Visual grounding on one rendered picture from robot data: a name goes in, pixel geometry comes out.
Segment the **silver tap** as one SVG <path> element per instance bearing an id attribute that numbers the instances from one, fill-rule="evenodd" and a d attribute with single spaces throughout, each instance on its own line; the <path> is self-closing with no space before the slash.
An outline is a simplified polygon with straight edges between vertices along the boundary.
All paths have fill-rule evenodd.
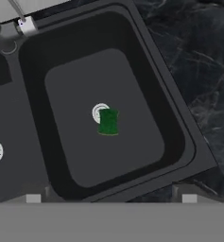
<path id="1" fill-rule="evenodd" d="M 31 16 L 25 17 L 25 14 L 17 0 L 8 0 L 13 9 L 16 11 L 18 19 L 18 27 L 25 36 L 31 36 L 38 33 L 38 28 Z"/>

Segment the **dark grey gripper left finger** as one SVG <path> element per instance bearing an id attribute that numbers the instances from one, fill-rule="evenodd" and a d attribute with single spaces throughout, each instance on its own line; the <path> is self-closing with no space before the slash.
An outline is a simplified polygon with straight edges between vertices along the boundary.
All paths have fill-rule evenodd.
<path id="1" fill-rule="evenodd" d="M 12 199 L 8 199 L 7 203 L 44 203 L 48 201 L 50 192 L 50 184 L 47 184 L 40 192 L 27 193 Z"/>

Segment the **dark grey double sink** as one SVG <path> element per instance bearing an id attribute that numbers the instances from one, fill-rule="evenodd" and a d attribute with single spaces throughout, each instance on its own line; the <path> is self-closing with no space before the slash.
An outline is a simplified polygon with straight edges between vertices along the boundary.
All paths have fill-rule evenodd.
<path id="1" fill-rule="evenodd" d="M 0 202 L 126 202 L 215 167 L 133 0 L 42 18 L 25 36 L 0 23 Z M 118 110 L 102 135 L 92 109 Z"/>

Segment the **green sponge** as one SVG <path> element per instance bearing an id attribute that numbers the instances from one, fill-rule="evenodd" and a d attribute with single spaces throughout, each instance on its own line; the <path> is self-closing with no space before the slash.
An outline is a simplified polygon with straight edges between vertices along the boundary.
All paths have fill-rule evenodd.
<path id="1" fill-rule="evenodd" d="M 117 135 L 118 134 L 118 110 L 103 109 L 99 112 L 100 123 L 98 133 L 102 135 Z"/>

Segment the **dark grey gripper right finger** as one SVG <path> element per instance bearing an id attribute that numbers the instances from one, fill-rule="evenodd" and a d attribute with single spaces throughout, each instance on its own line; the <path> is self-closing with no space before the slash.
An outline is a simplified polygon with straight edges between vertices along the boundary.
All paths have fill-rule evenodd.
<path id="1" fill-rule="evenodd" d="M 222 203 L 224 198 L 208 188 L 191 183 L 174 183 L 172 201 L 177 203 Z"/>

